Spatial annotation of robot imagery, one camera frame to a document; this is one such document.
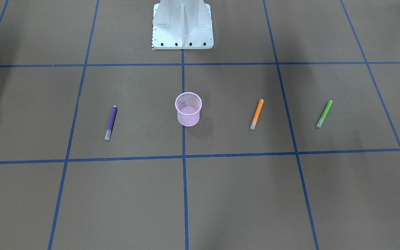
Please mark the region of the orange highlighter pen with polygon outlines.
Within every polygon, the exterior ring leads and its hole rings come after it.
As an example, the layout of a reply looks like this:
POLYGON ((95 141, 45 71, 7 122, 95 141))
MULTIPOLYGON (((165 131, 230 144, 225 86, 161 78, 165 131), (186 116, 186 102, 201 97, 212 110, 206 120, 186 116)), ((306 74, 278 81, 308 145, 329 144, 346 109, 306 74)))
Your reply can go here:
POLYGON ((258 104, 257 104, 257 108, 255 110, 255 113, 254 113, 254 116, 253 116, 253 119, 252 119, 252 122, 251 122, 251 125, 250 125, 250 129, 251 130, 255 130, 255 127, 257 126, 257 122, 258 122, 258 119, 260 117, 260 113, 262 111, 262 107, 263 107, 264 102, 265 101, 263 99, 260 99, 258 104))

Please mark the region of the pink mesh pen holder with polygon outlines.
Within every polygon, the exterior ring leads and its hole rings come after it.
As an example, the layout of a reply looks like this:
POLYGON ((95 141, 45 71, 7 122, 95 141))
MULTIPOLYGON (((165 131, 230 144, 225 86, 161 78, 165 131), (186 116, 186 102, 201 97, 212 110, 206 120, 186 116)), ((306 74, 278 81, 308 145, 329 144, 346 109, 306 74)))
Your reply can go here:
POLYGON ((200 120, 200 111, 202 109, 202 99, 193 92, 183 92, 175 100, 178 122, 191 127, 200 120))

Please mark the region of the purple highlighter pen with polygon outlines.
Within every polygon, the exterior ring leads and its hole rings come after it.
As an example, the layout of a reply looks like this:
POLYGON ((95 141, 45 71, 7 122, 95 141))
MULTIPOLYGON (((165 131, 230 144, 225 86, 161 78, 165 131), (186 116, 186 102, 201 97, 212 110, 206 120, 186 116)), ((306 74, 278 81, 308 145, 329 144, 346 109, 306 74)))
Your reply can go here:
POLYGON ((106 133, 105 133, 105 141, 110 141, 110 138, 111 138, 111 135, 113 132, 113 127, 114 127, 115 120, 116 120, 117 111, 118 111, 118 107, 112 106, 108 126, 107 126, 106 133))

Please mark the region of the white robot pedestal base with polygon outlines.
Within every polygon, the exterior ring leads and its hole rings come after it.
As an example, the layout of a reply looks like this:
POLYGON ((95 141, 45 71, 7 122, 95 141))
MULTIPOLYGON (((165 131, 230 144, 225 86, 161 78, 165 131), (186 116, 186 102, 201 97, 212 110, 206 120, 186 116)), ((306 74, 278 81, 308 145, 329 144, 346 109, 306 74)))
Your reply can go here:
POLYGON ((212 49, 212 22, 211 6, 203 0, 161 0, 153 6, 151 48, 212 49))

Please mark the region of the green highlighter pen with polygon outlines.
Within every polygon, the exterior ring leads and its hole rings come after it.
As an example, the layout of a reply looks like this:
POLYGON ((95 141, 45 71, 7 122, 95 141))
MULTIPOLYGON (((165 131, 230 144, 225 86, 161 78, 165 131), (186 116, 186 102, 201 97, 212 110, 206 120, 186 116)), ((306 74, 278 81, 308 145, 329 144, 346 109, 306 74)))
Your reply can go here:
POLYGON ((326 119, 326 117, 328 115, 328 112, 329 112, 330 108, 332 107, 332 103, 333 103, 333 100, 329 100, 326 103, 326 105, 324 106, 324 109, 322 110, 322 113, 321 113, 321 115, 319 117, 319 120, 316 123, 316 127, 317 128, 321 128, 322 127, 322 125, 323 125, 323 123, 324 123, 324 121, 325 121, 325 119, 326 119))

